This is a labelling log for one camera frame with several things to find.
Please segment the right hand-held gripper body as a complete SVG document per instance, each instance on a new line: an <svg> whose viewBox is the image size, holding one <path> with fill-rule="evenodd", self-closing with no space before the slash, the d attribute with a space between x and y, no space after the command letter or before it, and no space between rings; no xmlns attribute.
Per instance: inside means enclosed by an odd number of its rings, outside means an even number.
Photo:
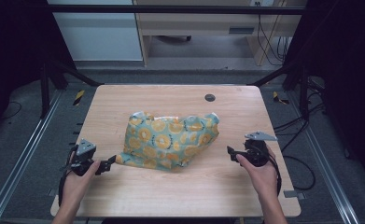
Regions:
<svg viewBox="0 0 365 224"><path fill-rule="evenodd" d="M245 138L245 150L241 152L241 155L256 167L265 165L270 158L266 142L277 141L277 137L262 131L256 131L247 133Z"/></svg>

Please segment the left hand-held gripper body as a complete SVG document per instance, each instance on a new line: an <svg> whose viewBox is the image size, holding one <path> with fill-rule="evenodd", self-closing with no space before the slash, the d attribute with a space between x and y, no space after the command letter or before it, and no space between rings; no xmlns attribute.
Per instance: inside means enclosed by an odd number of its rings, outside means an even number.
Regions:
<svg viewBox="0 0 365 224"><path fill-rule="evenodd" d="M71 161L65 166L64 173L67 175L74 172L78 176L83 176L94 163L92 159L96 151L96 145L82 138L78 145L75 145L72 150L75 152Z"/></svg>

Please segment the orange print teal cloth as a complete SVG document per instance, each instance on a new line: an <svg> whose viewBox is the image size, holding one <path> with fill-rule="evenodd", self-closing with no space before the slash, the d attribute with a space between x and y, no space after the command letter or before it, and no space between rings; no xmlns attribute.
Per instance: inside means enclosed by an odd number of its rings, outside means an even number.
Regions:
<svg viewBox="0 0 365 224"><path fill-rule="evenodd" d="M164 171L186 167L218 138L218 124L215 113L185 118L133 113L116 163Z"/></svg>

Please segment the white cabinet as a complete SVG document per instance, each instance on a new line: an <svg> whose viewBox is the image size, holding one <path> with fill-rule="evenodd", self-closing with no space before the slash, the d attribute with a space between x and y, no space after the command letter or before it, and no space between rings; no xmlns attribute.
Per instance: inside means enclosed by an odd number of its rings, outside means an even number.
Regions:
<svg viewBox="0 0 365 224"><path fill-rule="evenodd" d="M133 13L54 13L74 61L142 61Z"/></svg>

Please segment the person's left hand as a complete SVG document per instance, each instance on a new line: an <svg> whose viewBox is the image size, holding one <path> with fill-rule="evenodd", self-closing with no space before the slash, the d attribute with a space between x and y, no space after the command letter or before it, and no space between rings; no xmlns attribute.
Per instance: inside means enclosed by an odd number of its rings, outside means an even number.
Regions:
<svg viewBox="0 0 365 224"><path fill-rule="evenodd" d="M99 166L100 162L95 161L83 176L76 175L74 172L67 175L63 186L62 208L79 208L79 204Z"/></svg>

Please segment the aluminium rail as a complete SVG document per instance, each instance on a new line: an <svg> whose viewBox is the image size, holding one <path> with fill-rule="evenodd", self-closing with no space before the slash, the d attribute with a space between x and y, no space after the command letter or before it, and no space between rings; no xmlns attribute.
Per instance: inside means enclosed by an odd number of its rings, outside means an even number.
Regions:
<svg viewBox="0 0 365 224"><path fill-rule="evenodd" d="M334 169L331 167L330 161L327 159L323 147L320 145L311 124L314 115L319 111L323 111L325 106L322 103L317 105L308 105L308 121L304 128L303 135L308 142L311 153L313 154L316 166L322 175L323 181L327 187L328 193L341 217L343 224L360 224L355 209L350 203L341 182L339 181Z"/></svg>
<svg viewBox="0 0 365 224"><path fill-rule="evenodd" d="M12 97L0 120L0 218L57 109L63 93L50 95L48 109L36 95Z"/></svg>

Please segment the black metal frame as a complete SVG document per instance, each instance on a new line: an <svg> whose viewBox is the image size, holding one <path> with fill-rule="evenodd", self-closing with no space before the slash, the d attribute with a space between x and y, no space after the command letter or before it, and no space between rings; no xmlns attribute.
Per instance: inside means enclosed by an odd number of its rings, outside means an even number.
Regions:
<svg viewBox="0 0 365 224"><path fill-rule="evenodd" d="M46 5L45 10L59 13L167 13L167 14L253 14L304 15L306 7L224 7L171 5Z"/></svg>

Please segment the person's right hand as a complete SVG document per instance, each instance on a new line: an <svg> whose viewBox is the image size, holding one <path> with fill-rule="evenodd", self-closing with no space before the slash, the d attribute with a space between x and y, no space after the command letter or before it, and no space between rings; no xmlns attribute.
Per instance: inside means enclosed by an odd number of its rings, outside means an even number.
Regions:
<svg viewBox="0 0 365 224"><path fill-rule="evenodd" d="M241 155L238 155L237 159L247 170L253 187L259 196L265 194L277 195L277 173L269 161L261 167L256 167Z"/></svg>

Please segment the yellow black striped tape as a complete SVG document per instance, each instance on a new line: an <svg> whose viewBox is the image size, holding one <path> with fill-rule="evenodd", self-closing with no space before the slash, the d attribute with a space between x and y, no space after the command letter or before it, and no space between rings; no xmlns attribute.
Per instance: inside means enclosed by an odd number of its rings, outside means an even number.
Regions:
<svg viewBox="0 0 365 224"><path fill-rule="evenodd" d="M75 98L75 100L73 102L73 105L79 105L79 103L80 103L80 101L81 101L81 99L82 99L82 97L84 95L84 92L85 92L84 90L78 91L78 93L76 95L76 98Z"/></svg>
<svg viewBox="0 0 365 224"><path fill-rule="evenodd" d="M281 99L276 91L273 92L273 99L280 104L289 105L289 100Z"/></svg>

